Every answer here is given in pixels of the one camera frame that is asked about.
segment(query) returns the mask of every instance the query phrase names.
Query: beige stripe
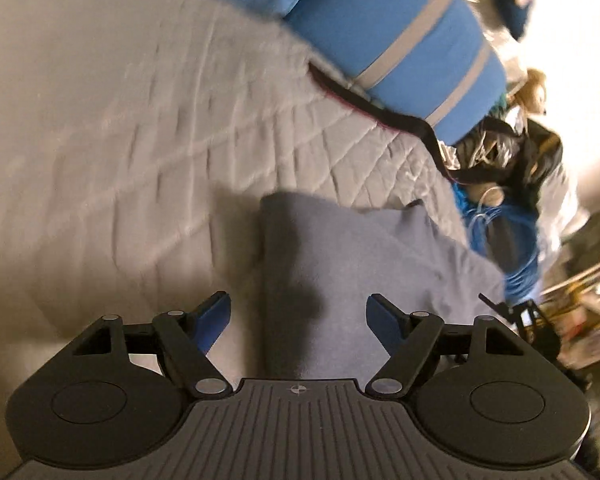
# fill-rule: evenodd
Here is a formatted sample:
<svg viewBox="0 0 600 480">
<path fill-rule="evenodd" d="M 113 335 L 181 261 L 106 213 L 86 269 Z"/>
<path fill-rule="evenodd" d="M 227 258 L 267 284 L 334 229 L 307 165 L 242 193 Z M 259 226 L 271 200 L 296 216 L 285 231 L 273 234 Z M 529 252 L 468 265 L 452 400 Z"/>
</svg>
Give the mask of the beige stripe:
<svg viewBox="0 0 600 480">
<path fill-rule="evenodd" d="M 489 47 L 489 44 L 485 41 L 478 51 L 478 55 L 475 57 L 471 68 L 458 83 L 458 86 L 456 86 L 454 91 L 449 94 L 449 97 L 447 97 L 443 103 L 436 108 L 429 117 L 427 117 L 427 123 L 431 124 L 431 126 L 435 126 L 442 119 L 444 119 L 451 110 L 454 109 L 454 107 L 466 95 L 466 93 L 470 90 L 482 73 L 482 69 L 487 64 L 490 54 L 491 47 Z"/>
<path fill-rule="evenodd" d="M 429 0 L 389 48 L 355 78 L 355 82 L 367 89 L 381 82 L 436 25 L 451 1 Z"/>
</svg>

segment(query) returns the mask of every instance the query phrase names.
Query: white sheet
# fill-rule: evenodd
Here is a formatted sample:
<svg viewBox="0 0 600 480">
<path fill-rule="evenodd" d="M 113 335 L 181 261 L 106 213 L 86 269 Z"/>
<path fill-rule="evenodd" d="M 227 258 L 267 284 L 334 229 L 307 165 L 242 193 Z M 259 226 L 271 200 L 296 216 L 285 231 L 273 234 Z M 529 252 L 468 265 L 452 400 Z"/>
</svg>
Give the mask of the white sheet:
<svg viewBox="0 0 600 480">
<path fill-rule="evenodd" d="M 218 0 L 0 0 L 0 474 L 9 393 L 105 313 L 145 322 L 230 292 L 210 358 L 258 372 L 258 200 L 423 198 L 462 239 L 413 137 L 325 97 L 312 51 Z"/>
</svg>

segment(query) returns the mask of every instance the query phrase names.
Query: blue cable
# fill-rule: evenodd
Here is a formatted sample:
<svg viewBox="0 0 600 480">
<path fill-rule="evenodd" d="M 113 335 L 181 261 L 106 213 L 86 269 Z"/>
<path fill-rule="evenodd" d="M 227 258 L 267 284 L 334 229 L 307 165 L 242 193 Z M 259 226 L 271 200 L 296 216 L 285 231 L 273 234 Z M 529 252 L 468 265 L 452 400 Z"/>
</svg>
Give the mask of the blue cable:
<svg viewBox="0 0 600 480">
<path fill-rule="evenodd" d="M 505 273 L 505 298 L 509 304 L 521 303 L 540 279 L 535 213 L 508 201 L 498 207 L 478 209 L 469 202 L 461 187 L 454 184 L 453 188 L 456 205 L 466 224 L 469 244 L 478 254 L 487 256 L 487 225 L 499 216 L 504 216 L 509 222 L 521 254 L 519 267 L 514 272 Z"/>
</svg>

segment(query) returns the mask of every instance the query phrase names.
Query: black strap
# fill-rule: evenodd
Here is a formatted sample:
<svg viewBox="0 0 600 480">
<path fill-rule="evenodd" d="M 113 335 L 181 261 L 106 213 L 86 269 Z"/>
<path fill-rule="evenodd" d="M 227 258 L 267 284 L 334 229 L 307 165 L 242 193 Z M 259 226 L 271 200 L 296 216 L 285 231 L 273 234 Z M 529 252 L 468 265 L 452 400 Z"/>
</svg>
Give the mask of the black strap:
<svg viewBox="0 0 600 480">
<path fill-rule="evenodd" d="M 427 121 L 419 117 L 399 114 L 387 108 L 376 106 L 361 95 L 344 88 L 344 86 L 326 75 L 312 62 L 309 62 L 309 74 L 311 74 L 318 86 L 338 98 L 344 104 L 355 108 L 359 112 L 371 117 L 373 120 L 392 130 L 398 130 L 418 137 L 423 142 L 429 155 L 431 155 L 431 158 L 433 158 L 433 162 L 435 163 L 436 168 L 438 168 L 438 171 L 450 181 L 457 182 L 458 184 L 480 184 L 483 182 L 498 182 L 501 179 L 502 170 L 494 170 L 493 168 L 476 166 L 469 170 L 449 170 L 442 159 L 436 133 Z M 495 121 L 497 121 L 496 119 L 491 121 L 492 119 L 493 118 L 486 117 L 483 121 L 490 120 L 490 127 L 494 130 L 497 129 L 498 131 L 506 130 L 506 128 L 502 126 L 502 124 L 504 124 L 510 130 L 507 130 L 507 134 L 514 134 L 508 124 L 503 121 L 498 121 L 498 124 L 495 123 Z"/>
</svg>

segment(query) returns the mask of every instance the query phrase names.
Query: white quilted mattress pad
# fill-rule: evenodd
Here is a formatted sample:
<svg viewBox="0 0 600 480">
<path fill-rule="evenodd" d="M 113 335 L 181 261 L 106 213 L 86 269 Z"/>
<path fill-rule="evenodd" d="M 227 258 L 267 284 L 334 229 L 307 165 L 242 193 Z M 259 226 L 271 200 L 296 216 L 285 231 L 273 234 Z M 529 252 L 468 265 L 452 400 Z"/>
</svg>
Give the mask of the white quilted mattress pad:
<svg viewBox="0 0 600 480">
<path fill-rule="evenodd" d="M 258 374 L 263 195 L 422 198 L 462 239 L 420 141 L 325 96 L 316 57 L 220 0 L 0 0 L 0 474 L 8 395 L 105 313 L 147 322 L 227 290 L 209 357 Z"/>
</svg>

